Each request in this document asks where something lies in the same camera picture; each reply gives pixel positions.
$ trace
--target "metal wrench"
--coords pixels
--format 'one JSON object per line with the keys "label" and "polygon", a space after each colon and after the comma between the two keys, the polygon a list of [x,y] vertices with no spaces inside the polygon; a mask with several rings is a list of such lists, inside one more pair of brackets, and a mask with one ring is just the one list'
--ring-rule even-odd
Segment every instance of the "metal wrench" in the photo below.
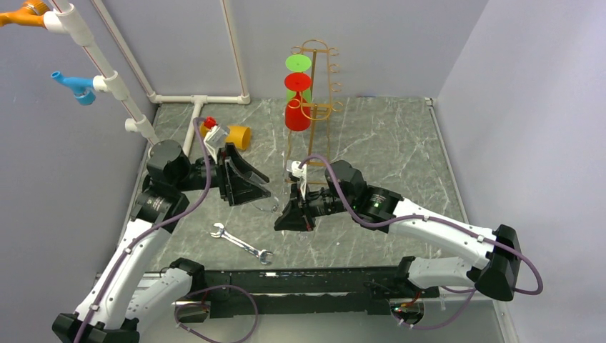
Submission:
{"label": "metal wrench", "polygon": [[258,250],[257,248],[255,248],[252,245],[250,245],[250,244],[242,241],[241,239],[232,236],[229,232],[227,232],[227,230],[225,229],[225,227],[221,223],[214,223],[213,226],[218,229],[217,232],[212,232],[210,234],[214,238],[225,238],[225,239],[227,239],[231,243],[236,244],[238,247],[241,247],[242,249],[246,250],[247,252],[253,254],[256,258],[259,259],[259,261],[262,264],[271,264],[272,263],[271,261],[267,260],[267,257],[274,256],[273,252],[268,252],[265,249]]}

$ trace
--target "gray wall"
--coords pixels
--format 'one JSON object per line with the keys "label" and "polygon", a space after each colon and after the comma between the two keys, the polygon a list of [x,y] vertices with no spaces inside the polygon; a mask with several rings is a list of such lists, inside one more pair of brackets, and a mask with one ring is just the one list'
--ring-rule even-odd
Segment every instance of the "gray wall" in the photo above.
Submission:
{"label": "gray wall", "polygon": [[[3,9],[20,4],[10,2]],[[91,4],[77,5],[152,114]],[[0,342],[55,342],[55,316],[74,310],[114,250],[145,140],[124,131],[127,114],[112,96],[80,106],[50,78],[96,75],[69,36],[9,25],[0,41]]]}
{"label": "gray wall", "polygon": [[521,342],[606,336],[605,16],[600,0],[491,0],[438,98],[470,219],[516,228],[545,279],[511,306]]}
{"label": "gray wall", "polygon": [[[286,96],[284,60],[313,38],[339,49],[334,81],[343,95],[436,96],[486,3],[232,0],[232,7],[252,96]],[[105,4],[158,94],[240,93],[220,0]]]}

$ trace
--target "blue pipe fitting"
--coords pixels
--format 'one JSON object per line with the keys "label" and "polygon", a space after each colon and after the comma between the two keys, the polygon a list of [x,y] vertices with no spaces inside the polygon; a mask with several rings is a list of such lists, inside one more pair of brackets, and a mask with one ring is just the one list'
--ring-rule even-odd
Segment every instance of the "blue pipe fitting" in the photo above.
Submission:
{"label": "blue pipe fitting", "polygon": [[82,106],[90,105],[96,99],[93,92],[93,79],[64,77],[60,71],[55,71],[53,74],[51,74],[51,77],[55,81],[71,89],[71,91],[74,93],[74,98],[76,98],[76,100],[78,100]]}

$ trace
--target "red cap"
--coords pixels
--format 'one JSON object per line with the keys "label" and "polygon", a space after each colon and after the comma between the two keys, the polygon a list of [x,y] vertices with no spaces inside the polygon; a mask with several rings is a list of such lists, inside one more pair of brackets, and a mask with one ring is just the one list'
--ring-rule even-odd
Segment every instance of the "red cap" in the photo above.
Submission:
{"label": "red cap", "polygon": [[214,118],[213,118],[213,117],[211,117],[211,116],[208,116],[208,117],[207,117],[207,120],[205,120],[205,121],[204,121],[204,126],[205,126],[207,129],[212,129],[212,127],[213,127],[213,126],[215,126],[215,125],[217,125],[217,121],[216,121],[216,120],[214,120]]}

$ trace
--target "orange pipe fitting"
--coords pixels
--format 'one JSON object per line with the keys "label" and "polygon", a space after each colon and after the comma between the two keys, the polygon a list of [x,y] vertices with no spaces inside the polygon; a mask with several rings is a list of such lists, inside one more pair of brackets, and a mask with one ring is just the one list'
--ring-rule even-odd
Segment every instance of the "orange pipe fitting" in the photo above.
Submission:
{"label": "orange pipe fitting", "polygon": [[44,27],[42,14],[47,11],[50,9],[43,1],[25,1],[21,8],[14,12],[0,13],[0,27],[7,24]]}

